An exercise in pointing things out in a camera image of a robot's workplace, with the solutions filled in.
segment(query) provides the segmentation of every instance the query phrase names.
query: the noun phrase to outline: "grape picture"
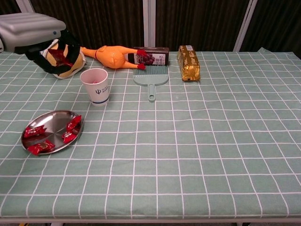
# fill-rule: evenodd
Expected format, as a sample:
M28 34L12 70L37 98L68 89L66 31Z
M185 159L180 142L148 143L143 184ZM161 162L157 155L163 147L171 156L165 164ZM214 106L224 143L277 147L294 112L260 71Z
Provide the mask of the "grape picture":
M146 56L136 55L138 63L143 63L146 65L152 65L155 62L155 57L152 56L152 53L148 53Z

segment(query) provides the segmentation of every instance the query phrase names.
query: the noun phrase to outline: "cup logo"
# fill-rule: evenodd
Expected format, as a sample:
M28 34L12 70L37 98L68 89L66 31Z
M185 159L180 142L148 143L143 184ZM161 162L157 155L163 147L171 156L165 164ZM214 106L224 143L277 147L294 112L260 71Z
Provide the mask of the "cup logo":
M97 90L95 90L95 93L97 93L97 94L101 94L101 93L104 93L105 91L107 91L108 90L108 86L106 86L105 88L102 88L102 89L97 89Z

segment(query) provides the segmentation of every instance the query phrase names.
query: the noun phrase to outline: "light green dustpan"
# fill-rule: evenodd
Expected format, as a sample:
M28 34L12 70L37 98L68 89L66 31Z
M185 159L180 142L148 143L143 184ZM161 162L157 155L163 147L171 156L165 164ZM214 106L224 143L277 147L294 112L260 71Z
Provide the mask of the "light green dustpan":
M134 69L134 82L148 87L150 102L156 100L156 86L163 85L167 81L167 66L147 66L145 70Z

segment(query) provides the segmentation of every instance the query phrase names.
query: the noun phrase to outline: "grape juice box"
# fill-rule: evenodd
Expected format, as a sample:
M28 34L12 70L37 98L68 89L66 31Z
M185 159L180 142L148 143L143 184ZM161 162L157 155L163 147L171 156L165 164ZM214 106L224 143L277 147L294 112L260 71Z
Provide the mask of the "grape juice box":
M167 47L134 47L134 49L144 49L147 56L139 56L136 53L129 53L127 60L133 64L145 65L168 65L169 48Z

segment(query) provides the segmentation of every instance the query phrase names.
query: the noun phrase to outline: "dark curtain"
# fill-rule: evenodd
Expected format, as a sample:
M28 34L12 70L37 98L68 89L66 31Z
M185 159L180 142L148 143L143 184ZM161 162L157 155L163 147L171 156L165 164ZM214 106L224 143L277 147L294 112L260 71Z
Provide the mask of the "dark curtain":
M156 46L233 51L249 0L158 0Z
M34 11L66 23L87 48L144 46L142 0L31 0Z
M21 12L15 0L1 0L0 5L0 15Z
M300 0L258 0L240 51L261 47L301 58Z

